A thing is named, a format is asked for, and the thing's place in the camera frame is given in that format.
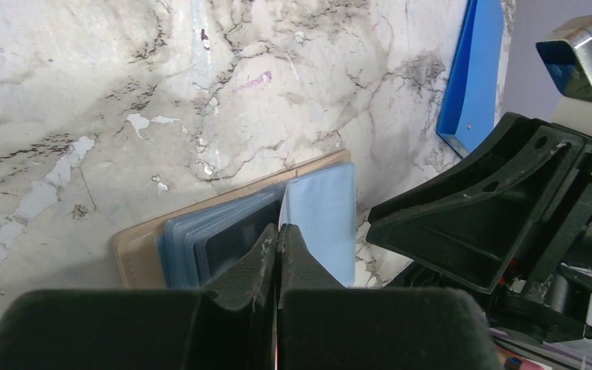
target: white marble surface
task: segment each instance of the white marble surface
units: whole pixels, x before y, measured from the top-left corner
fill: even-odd
[[[117,231],[342,146],[357,285],[381,286],[406,259],[363,241],[362,211],[456,162],[435,124],[465,6],[0,0],[0,314],[118,287]]]

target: black plastic mount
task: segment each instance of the black plastic mount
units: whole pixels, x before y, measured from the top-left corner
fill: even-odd
[[[280,370],[499,368],[466,292],[344,289],[292,225],[201,290],[37,291],[0,322],[0,368],[273,370],[276,349]]]
[[[581,284],[555,274],[544,286],[540,301],[516,294],[504,285],[496,286],[492,294],[467,292],[483,308],[491,328],[504,331],[517,341],[539,345],[592,339],[592,326],[586,323],[590,290],[585,288],[592,285],[592,277],[576,275]],[[414,262],[387,285],[387,288],[410,287],[461,288],[462,285]]]
[[[592,256],[592,138],[507,113],[462,162],[368,220],[367,241],[464,287],[491,293],[515,260],[532,289],[586,245]]]

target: peeling paint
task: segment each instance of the peeling paint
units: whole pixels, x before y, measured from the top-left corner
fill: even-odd
[[[161,182],[157,183],[157,193],[162,194],[165,191],[169,191],[169,187]]]
[[[131,125],[133,125],[135,133],[142,140],[145,140],[146,138],[142,136],[140,130],[148,129],[151,122],[159,123],[161,126],[164,126],[167,123],[180,121],[180,119],[178,118],[168,118],[163,116],[155,116],[152,119],[147,119],[145,117],[142,117],[142,115],[140,115],[139,113],[129,114],[126,119],[128,120],[128,122],[130,122]]]
[[[166,125],[168,123],[173,123],[175,121],[180,121],[179,118],[167,118],[162,116],[155,116],[151,119],[151,122],[159,123],[160,125]]]
[[[206,94],[209,94],[209,93],[210,93],[210,90],[209,90],[209,89],[206,89],[206,88],[204,88],[204,87],[200,86],[199,84],[197,84],[197,83],[195,83],[195,82],[192,82],[192,86],[194,86],[194,88],[195,88],[196,90],[201,90],[201,91],[204,91]]]
[[[294,34],[294,39],[297,43],[301,45],[305,44],[305,32],[296,31],[296,33]]]
[[[196,151],[199,154],[202,154],[205,149],[207,149],[207,140],[205,140],[202,137],[199,137],[197,142],[196,142]]]
[[[196,163],[203,166],[203,172],[205,172],[206,175],[212,176],[214,174],[214,166],[212,166],[208,162],[204,160],[197,160]]]
[[[296,79],[296,81],[298,81],[298,83],[302,84],[303,82],[301,81],[301,75],[298,74],[298,70],[296,70],[294,61],[291,60],[289,55],[287,55],[287,60],[289,61],[289,68],[291,68],[291,73],[294,74],[294,78]]]
[[[126,118],[133,128],[135,129],[135,133],[140,139],[144,139],[140,130],[148,129],[150,125],[150,121],[144,117],[142,117],[139,113],[129,114]]]
[[[219,116],[219,100],[217,99],[217,97],[212,96],[212,99],[210,99],[210,102],[208,104],[210,104],[214,108],[214,116],[218,117]]]
[[[15,239],[24,228],[44,210],[58,203],[59,193],[71,180],[71,170],[85,158],[94,147],[94,140],[83,136],[71,144],[69,152],[62,156],[51,172],[33,183],[32,190],[19,202],[17,209],[9,215],[0,215],[0,263],[7,257]]]

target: card holder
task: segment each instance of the card holder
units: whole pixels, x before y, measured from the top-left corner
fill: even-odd
[[[289,180],[282,188],[167,221],[160,244],[167,286],[204,286],[277,222],[298,225],[312,256],[339,282],[353,284],[355,175],[352,163],[341,163]]]
[[[115,252],[123,287],[138,289],[160,289],[167,287],[166,279],[163,275],[163,271],[166,268],[163,268],[162,262],[162,260],[166,259],[160,258],[160,249],[163,248],[162,234],[168,220],[239,200],[268,187],[277,184],[286,184],[295,177],[301,177],[307,173],[334,166],[335,164],[347,163],[350,159],[350,152],[347,150],[338,150],[307,163],[299,164],[289,170],[270,175],[245,187],[232,190],[220,196],[204,200],[120,231],[113,236],[111,244]]]

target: blue binder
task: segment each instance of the blue binder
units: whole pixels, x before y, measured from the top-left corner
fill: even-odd
[[[469,0],[437,125],[462,157],[493,129],[503,27],[500,0]]]

